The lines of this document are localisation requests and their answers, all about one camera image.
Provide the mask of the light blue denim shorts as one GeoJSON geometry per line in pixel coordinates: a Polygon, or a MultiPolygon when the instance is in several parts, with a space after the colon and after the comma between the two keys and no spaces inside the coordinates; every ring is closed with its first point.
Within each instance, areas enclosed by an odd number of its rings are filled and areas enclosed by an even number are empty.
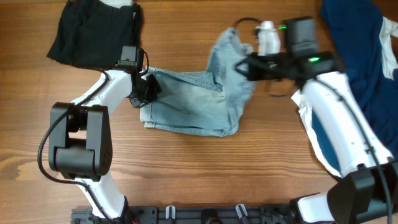
{"type": "Polygon", "coordinates": [[[162,89],[158,99],[140,109],[146,128],[198,136],[225,137],[239,128],[239,119],[256,83],[234,66],[253,51],[229,27],[213,46],[206,70],[173,72],[151,67],[162,89]]]}

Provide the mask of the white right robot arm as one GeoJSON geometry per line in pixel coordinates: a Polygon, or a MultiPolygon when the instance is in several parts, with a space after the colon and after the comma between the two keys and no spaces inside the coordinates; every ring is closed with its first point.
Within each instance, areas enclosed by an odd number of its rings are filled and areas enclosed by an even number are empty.
{"type": "Polygon", "coordinates": [[[318,116],[338,159],[341,179],[326,193],[291,200],[290,223],[364,223],[397,213],[397,161],[360,110],[329,52],[248,55],[234,69],[250,81],[293,80],[318,116]]]}

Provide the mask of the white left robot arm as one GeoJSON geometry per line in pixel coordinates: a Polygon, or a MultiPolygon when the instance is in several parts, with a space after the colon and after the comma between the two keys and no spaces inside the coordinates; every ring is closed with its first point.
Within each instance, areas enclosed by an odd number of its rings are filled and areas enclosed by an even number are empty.
{"type": "Polygon", "coordinates": [[[160,92],[151,73],[136,68],[107,70],[80,97],[52,106],[50,127],[40,142],[37,163],[46,178],[80,188],[91,205],[86,213],[89,222],[139,221],[109,171],[113,159],[109,117],[125,98],[141,108],[160,92]]]}

